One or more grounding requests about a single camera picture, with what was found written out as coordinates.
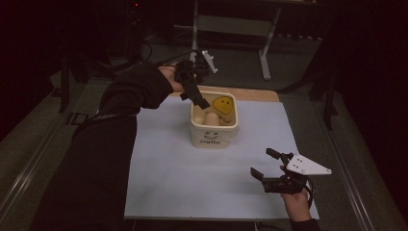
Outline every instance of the black sleeve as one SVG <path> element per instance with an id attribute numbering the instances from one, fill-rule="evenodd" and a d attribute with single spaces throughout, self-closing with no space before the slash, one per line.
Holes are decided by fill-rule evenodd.
<path id="1" fill-rule="evenodd" d="M 145 64 L 121 74 L 107 87 L 99 114 L 155 109 L 172 92 L 160 70 Z M 47 186 L 30 230 L 122 230 L 136 133 L 134 116 L 81 129 Z"/>
<path id="2" fill-rule="evenodd" d="M 321 231 L 318 221 L 313 218 L 298 222 L 291 220 L 291 226 L 293 231 Z"/>

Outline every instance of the plastic container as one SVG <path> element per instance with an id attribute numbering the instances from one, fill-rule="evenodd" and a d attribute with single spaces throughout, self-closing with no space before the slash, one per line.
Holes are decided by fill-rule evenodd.
<path id="1" fill-rule="evenodd" d="M 198 148 L 226 148 L 239 131 L 234 95 L 202 91 L 211 107 L 202 110 L 191 103 L 191 144 Z"/>

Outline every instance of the smiley face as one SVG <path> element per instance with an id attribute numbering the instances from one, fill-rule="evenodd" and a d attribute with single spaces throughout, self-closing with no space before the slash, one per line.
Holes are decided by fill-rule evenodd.
<path id="1" fill-rule="evenodd" d="M 234 108 L 234 102 L 232 98 L 222 96 L 213 101 L 213 107 L 222 112 L 223 114 L 228 115 L 232 112 Z"/>

